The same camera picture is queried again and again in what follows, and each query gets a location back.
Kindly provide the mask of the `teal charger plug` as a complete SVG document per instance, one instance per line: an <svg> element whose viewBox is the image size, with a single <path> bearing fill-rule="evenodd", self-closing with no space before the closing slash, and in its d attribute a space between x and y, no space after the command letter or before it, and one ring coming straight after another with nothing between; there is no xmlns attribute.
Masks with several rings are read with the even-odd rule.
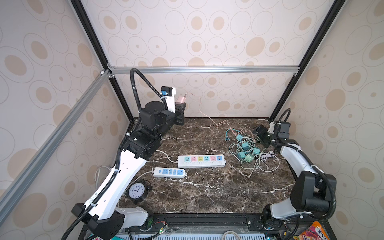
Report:
<svg viewBox="0 0 384 240"><path fill-rule="evenodd" d="M237 158L238 158L240 161L244 160L245 157L246 157L246 153L245 153L245 152L243 152L243 151L237 152Z"/></svg>
<svg viewBox="0 0 384 240"><path fill-rule="evenodd" d="M244 137L243 137L242 135L240 135L240 134L236 136L236 140L237 140L238 142L241 142L241 141L243 140L243 138L244 138Z"/></svg>
<svg viewBox="0 0 384 240"><path fill-rule="evenodd" d="M253 148L253 155L259 155L260 154L260 149L258 148Z"/></svg>
<svg viewBox="0 0 384 240"><path fill-rule="evenodd" d="M244 152L248 152L251 149L251 147L248 143L242 143L241 148L242 148L242 151L244 151Z"/></svg>

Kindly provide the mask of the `pink charger plug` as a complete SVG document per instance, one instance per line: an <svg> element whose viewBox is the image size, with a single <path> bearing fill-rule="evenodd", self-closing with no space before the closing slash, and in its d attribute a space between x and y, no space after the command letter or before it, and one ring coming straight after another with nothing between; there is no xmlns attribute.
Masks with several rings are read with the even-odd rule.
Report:
<svg viewBox="0 0 384 240"><path fill-rule="evenodd" d="M183 96L178 97L175 104L180 105L186 102L187 94L184 94Z"/></svg>

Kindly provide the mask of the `teal charger plug far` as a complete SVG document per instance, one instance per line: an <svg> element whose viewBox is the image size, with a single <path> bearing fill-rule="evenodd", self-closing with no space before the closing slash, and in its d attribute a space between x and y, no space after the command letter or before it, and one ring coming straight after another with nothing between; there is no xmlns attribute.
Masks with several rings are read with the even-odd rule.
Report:
<svg viewBox="0 0 384 240"><path fill-rule="evenodd" d="M237 140L238 142L241 142L241 141L243 140L243 138L244 138L244 137L243 137L242 135L240 135L240 134L236 136L236 140Z"/></svg>

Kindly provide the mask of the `colourful snack bag right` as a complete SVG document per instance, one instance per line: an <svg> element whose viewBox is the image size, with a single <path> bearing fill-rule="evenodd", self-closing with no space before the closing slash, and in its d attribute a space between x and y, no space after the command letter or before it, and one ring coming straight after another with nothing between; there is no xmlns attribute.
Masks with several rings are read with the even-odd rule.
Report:
<svg viewBox="0 0 384 240"><path fill-rule="evenodd" d="M330 240L323 226L315 221L310 227L298 236L293 237L294 240Z"/></svg>

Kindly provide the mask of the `blue white power strip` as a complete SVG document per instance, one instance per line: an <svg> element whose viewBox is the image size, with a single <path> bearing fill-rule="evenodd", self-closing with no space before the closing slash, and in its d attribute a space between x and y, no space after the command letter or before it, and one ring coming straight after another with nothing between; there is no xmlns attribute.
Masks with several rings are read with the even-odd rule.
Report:
<svg viewBox="0 0 384 240"><path fill-rule="evenodd" d="M156 167L153 173L156 178L177 178L183 179L187 176L187 173L184 169L176 168L159 168Z"/></svg>

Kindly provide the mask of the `teal charger plug near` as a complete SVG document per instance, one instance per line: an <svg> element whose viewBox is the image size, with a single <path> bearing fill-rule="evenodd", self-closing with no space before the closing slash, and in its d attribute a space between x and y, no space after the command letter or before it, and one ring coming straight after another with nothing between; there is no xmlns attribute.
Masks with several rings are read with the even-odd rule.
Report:
<svg viewBox="0 0 384 240"><path fill-rule="evenodd" d="M245 152L243 152L243 151L237 152L237 158L238 158L240 161L244 160L245 157L246 157L246 153L245 153Z"/></svg>

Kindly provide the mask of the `black alarm clock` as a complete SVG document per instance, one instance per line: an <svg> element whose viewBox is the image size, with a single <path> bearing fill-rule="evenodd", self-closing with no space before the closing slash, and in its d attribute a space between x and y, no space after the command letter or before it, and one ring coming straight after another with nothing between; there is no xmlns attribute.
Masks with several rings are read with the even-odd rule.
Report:
<svg viewBox="0 0 384 240"><path fill-rule="evenodd" d="M135 205L138 205L140 202L145 200L151 190L152 184L149 181L137 180L128 188L125 195Z"/></svg>

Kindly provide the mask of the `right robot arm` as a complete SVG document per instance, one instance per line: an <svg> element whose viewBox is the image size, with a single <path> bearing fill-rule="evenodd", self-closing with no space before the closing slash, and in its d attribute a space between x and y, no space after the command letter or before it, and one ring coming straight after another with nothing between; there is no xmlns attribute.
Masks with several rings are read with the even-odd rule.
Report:
<svg viewBox="0 0 384 240"><path fill-rule="evenodd" d="M270 123L269 128L258 126L253 130L264 147L274 147L287 161L296 181L288 199L265 206L262 222L272 225L304 216L326 221L336 211L337 180L318 168L299 143L289 138L290 113L291 109L286 109L277 121Z"/></svg>

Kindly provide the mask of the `green charger plug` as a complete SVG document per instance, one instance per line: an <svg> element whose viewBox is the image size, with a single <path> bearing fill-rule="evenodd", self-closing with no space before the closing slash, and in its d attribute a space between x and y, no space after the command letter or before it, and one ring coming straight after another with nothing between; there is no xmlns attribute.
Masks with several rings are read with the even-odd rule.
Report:
<svg viewBox="0 0 384 240"><path fill-rule="evenodd" d="M245 156L244 162L250 163L253 159L254 159L254 156L248 154Z"/></svg>

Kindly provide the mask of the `teal charger plug centre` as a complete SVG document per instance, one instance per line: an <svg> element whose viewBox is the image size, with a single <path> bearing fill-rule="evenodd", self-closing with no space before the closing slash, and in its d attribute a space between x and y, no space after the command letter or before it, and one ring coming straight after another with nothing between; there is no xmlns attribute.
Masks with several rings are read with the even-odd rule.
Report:
<svg viewBox="0 0 384 240"><path fill-rule="evenodd" d="M244 151L244 152L248 152L251 149L251 147L248 143L242 143L241 148L242 148L242 151Z"/></svg>

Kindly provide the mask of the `multicolour white power strip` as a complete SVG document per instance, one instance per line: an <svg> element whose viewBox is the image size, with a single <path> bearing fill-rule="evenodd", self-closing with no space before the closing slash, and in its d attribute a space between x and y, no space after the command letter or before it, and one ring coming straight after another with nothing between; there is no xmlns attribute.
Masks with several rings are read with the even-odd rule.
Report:
<svg viewBox="0 0 384 240"><path fill-rule="evenodd" d="M178 156L178 167L191 168L221 168L226 165L223 155L188 155Z"/></svg>

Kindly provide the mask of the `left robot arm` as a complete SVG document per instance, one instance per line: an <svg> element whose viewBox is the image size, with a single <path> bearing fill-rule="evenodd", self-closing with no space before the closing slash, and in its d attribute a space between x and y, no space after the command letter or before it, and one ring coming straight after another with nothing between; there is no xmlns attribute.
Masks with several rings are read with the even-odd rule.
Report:
<svg viewBox="0 0 384 240"><path fill-rule="evenodd" d="M139 75L159 101L141 105L135 76ZM115 165L96 192L83 204L76 204L72 214L74 222L62 236L66 240L75 227L83 222L93 234L93 240L112 239L121 229L141 227L149 222L149 213L141 207L118 208L117 204L133 177L160 147L162 138L174 126L185 123L186 103L176 103L173 88L162 87L157 91L151 82L136 68L130 70L130 81L137 104L137 125L122 139L115 158Z"/></svg>

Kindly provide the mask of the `green snack bag left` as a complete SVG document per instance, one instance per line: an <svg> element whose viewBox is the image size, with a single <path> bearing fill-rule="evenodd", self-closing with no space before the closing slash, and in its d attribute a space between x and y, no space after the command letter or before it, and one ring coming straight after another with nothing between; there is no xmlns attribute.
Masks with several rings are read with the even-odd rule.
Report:
<svg viewBox="0 0 384 240"><path fill-rule="evenodd" d="M122 240L122 238L113 233L93 233L89 231L84 240Z"/></svg>

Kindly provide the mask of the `teal charger plug right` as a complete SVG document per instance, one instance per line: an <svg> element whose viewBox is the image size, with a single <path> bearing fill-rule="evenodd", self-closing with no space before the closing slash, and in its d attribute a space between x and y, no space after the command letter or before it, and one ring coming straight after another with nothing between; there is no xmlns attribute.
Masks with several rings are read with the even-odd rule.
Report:
<svg viewBox="0 0 384 240"><path fill-rule="evenodd" d="M253 155L259 155L260 154L260 149L258 148L253 148Z"/></svg>

